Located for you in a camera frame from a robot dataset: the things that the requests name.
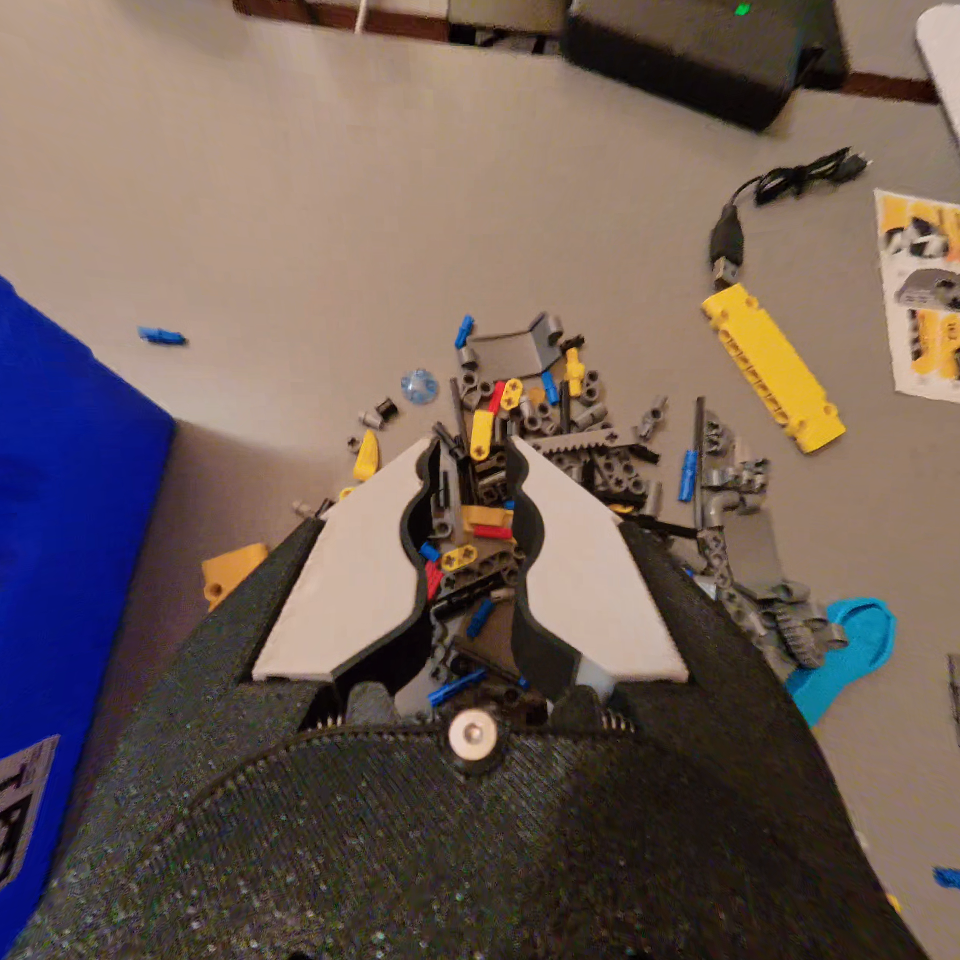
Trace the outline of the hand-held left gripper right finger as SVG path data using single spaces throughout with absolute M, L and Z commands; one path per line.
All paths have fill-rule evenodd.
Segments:
M 543 695 L 685 684 L 690 670 L 621 521 L 534 446 L 510 441 L 511 534 L 523 554 L 511 652 Z

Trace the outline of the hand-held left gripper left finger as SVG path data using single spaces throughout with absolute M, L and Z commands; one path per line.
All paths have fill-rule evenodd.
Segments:
M 250 670 L 333 683 L 412 628 L 426 610 L 426 573 L 410 532 L 429 506 L 438 440 L 421 438 L 326 513 Z

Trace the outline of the pile of small toy bricks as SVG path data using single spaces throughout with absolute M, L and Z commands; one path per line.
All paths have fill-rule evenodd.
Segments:
M 557 317 L 541 314 L 526 329 L 489 337 L 473 335 L 472 323 L 465 320 L 455 343 L 461 372 L 451 389 L 459 429 L 453 435 L 438 421 L 426 437 L 438 441 L 438 459 L 430 469 L 429 506 L 418 507 L 410 522 L 420 540 L 425 611 L 402 636 L 323 684 L 344 692 L 375 679 L 399 690 L 436 649 L 445 663 L 450 621 L 473 613 L 465 634 L 474 638 L 485 622 L 480 609 L 493 608 L 503 595 L 513 626 L 523 559 L 512 535 L 513 439 L 530 443 L 611 510 L 628 546 L 630 535 L 651 535 L 671 561 L 672 549 L 689 542 L 678 556 L 680 581 L 711 587 L 707 597 L 774 678 L 785 682 L 799 666 L 822 666 L 827 652 L 847 645 L 810 589 L 783 573 L 764 508 L 770 462 L 742 455 L 704 400 L 696 404 L 694 447 L 681 472 L 680 499 L 691 504 L 692 519 L 665 522 L 661 484 L 639 471 L 641 463 L 659 462 L 646 442 L 665 405 L 654 403 L 639 426 L 622 430 L 610 422 L 599 372 L 579 361 L 579 339 L 562 340 Z M 320 509 L 318 533 L 331 507 L 387 467 L 380 464 L 378 432 L 398 412 L 387 398 L 361 415 L 366 434 L 348 444 L 356 455 L 353 485 Z

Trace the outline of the orange-yellow toy corner piece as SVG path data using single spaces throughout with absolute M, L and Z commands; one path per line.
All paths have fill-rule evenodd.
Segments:
M 239 549 L 205 559 L 200 564 L 202 592 L 212 612 L 269 556 L 264 543 L 253 543 Z

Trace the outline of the blue brick separator tool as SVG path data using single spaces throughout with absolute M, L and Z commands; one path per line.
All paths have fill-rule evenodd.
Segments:
M 816 727 L 846 689 L 888 663 L 897 634 L 897 618 L 877 598 L 836 600 L 827 605 L 825 616 L 830 627 L 843 631 L 846 646 L 826 652 L 821 666 L 798 666 L 784 682 L 810 729 Z

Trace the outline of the yellow toy panel with holes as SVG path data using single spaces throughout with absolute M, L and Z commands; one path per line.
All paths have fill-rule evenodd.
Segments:
M 836 405 L 771 315 L 741 284 L 712 294 L 702 314 L 777 426 L 803 454 L 846 433 Z

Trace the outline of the blue plastic bin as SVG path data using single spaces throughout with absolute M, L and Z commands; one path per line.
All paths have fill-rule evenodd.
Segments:
M 173 417 L 1 279 L 1 949 L 34 913 Z

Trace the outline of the yellow sticker sheet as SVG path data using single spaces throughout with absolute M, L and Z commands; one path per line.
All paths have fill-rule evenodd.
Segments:
M 959 403 L 959 206 L 875 189 L 894 390 Z

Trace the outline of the black power bank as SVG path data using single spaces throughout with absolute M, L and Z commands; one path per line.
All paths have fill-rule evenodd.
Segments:
M 798 89 L 840 90 L 850 61 L 833 1 L 574 1 L 573 66 L 762 133 Z

